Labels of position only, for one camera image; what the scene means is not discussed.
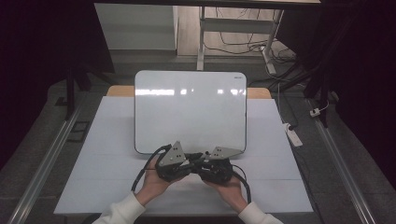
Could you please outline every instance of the hand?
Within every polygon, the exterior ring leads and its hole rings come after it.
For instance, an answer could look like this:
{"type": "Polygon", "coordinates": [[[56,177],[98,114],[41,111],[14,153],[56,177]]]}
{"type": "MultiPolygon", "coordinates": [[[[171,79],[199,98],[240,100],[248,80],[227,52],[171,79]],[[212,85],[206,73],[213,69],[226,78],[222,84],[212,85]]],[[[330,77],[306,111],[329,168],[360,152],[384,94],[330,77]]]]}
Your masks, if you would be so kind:
{"type": "Polygon", "coordinates": [[[222,200],[229,204],[238,214],[248,206],[247,201],[242,196],[241,182],[235,176],[224,185],[218,185],[207,181],[204,182],[208,186],[214,188],[220,194],[222,200]]]}
{"type": "Polygon", "coordinates": [[[155,170],[155,163],[157,159],[153,159],[145,173],[145,180],[143,183],[143,187],[139,192],[135,195],[136,199],[145,206],[152,199],[157,196],[163,194],[166,189],[173,183],[179,181],[180,179],[174,180],[172,182],[167,182],[158,177],[157,171],[155,170]]]}

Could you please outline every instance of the white wall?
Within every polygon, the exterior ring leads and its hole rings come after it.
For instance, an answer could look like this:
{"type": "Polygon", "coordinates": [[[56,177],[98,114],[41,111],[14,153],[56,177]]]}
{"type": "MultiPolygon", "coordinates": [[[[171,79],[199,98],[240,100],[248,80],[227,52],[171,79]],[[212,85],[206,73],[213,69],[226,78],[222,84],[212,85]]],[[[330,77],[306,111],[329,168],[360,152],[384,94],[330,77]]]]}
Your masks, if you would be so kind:
{"type": "Polygon", "coordinates": [[[95,4],[95,8],[109,49],[177,47],[177,11],[172,6],[95,4]]]}

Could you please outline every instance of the wooden floor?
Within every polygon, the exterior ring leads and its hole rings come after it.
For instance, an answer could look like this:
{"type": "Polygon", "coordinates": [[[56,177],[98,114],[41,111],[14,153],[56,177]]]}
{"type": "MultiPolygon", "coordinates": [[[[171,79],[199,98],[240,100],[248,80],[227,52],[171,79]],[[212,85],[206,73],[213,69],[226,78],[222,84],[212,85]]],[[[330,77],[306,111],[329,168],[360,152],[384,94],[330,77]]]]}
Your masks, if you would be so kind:
{"type": "MultiPolygon", "coordinates": [[[[270,21],[273,18],[274,11],[272,9],[250,9],[250,8],[226,8],[219,7],[218,13],[214,7],[207,7],[205,9],[205,16],[207,18],[225,18],[225,19],[240,19],[240,20],[266,20],[270,21]]],[[[178,33],[177,33],[177,55],[179,56],[196,56],[199,46],[199,8],[198,7],[178,7],[178,33]]],[[[268,39],[268,35],[253,35],[252,34],[233,34],[220,32],[205,32],[204,42],[207,46],[205,48],[205,55],[219,55],[219,56],[261,56],[255,52],[248,52],[239,54],[240,52],[249,51],[248,43],[255,43],[268,39]],[[228,45],[229,43],[245,45],[228,45]],[[237,54],[227,53],[220,50],[223,49],[237,54]]],[[[279,52],[287,47],[280,42],[273,44],[273,50],[279,52]]]]}

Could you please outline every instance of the white sweatshirt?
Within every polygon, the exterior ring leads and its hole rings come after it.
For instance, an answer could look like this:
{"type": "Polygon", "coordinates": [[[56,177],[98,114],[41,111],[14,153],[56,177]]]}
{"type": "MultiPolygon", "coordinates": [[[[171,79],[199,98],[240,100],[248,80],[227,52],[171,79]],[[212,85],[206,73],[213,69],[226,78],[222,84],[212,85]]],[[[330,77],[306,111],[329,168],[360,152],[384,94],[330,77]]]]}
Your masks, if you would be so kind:
{"type": "MultiPolygon", "coordinates": [[[[93,224],[131,224],[146,211],[131,192],[124,200],[110,205],[93,224]]],[[[239,215],[246,224],[282,224],[270,214],[265,214],[255,203],[250,203],[239,215]]]]}

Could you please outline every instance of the white tabletop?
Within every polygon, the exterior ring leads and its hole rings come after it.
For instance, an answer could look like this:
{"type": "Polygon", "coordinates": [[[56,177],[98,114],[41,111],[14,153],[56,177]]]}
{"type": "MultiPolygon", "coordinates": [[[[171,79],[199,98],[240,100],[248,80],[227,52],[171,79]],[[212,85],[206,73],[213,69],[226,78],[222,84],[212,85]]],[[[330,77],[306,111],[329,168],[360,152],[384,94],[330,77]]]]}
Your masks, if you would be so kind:
{"type": "MultiPolygon", "coordinates": [[[[134,150],[134,98],[104,97],[54,213],[102,213],[130,193],[147,158],[134,150]]],[[[312,212],[274,100],[247,100],[247,148],[232,163],[245,170],[262,211],[312,212]]],[[[197,175],[172,185],[147,209],[146,216],[234,214],[197,175]]]]}

